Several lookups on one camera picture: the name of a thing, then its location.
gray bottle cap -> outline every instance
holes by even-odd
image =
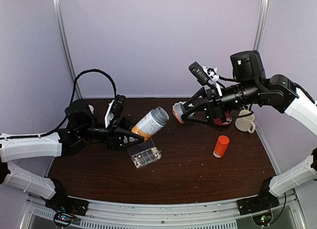
[[[156,109],[152,109],[151,115],[155,119],[155,121],[157,121],[159,124],[161,124],[163,126],[169,120],[169,116],[168,116],[167,112],[161,107],[157,107]]]

pill bottle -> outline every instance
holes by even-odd
[[[216,146],[213,150],[213,156],[217,158],[222,158],[224,156],[224,153],[227,150],[227,147],[229,145],[229,138],[227,136],[219,136]]]
[[[165,126],[169,120],[167,112],[157,107],[152,109],[133,128],[132,132],[144,137],[144,141],[149,140],[155,133]]]

metal frame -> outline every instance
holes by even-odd
[[[60,38],[61,38],[61,42],[62,42],[62,46],[63,46],[63,52],[65,55],[65,60],[66,60],[68,72],[69,72],[69,75],[70,75],[72,82],[74,82],[76,74],[74,71],[73,62],[72,62],[71,57],[70,57],[70,51],[69,51],[68,42],[67,42],[67,38],[66,38],[66,31],[65,31],[65,26],[64,26],[63,16],[62,16],[60,0],[53,0],[53,5],[54,5],[55,13],[56,13],[59,34],[60,34]],[[76,95],[77,95],[77,98],[79,98],[79,99],[82,98],[82,95],[80,93],[80,89],[79,89],[78,85],[76,86]]]
[[[268,3],[269,0],[262,0],[261,7],[260,7],[260,14],[259,14],[259,20],[258,20],[258,28],[257,28],[257,33],[256,33],[256,38],[254,40],[254,45],[253,45],[253,50],[259,50],[264,28],[265,28],[265,23],[266,23],[266,18],[267,18],[267,11],[268,11]]]
[[[203,229],[212,228],[212,226],[217,228],[217,225],[231,223],[233,223],[231,225],[237,225],[237,219],[250,217],[251,214],[240,216],[236,200],[175,205],[122,204],[89,200],[86,216],[78,217],[72,225],[85,229],[102,229],[107,228],[107,226],[108,228],[126,229]],[[281,208],[284,197],[280,197],[279,201],[278,208]],[[297,195],[293,190],[287,193],[286,205],[292,209],[297,229],[307,229]],[[51,220],[54,211],[46,208],[45,203],[39,197],[29,195],[19,228],[29,229],[33,215]]]

orange pill bottle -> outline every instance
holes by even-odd
[[[213,150],[213,156],[217,158],[222,158],[224,156],[224,153],[227,150],[229,142],[230,142],[230,139],[227,136],[219,136],[216,146]]]

mug handle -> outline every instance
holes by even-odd
[[[254,124],[254,122],[250,122],[250,128],[248,129],[249,133],[253,133],[256,130],[256,125]]]

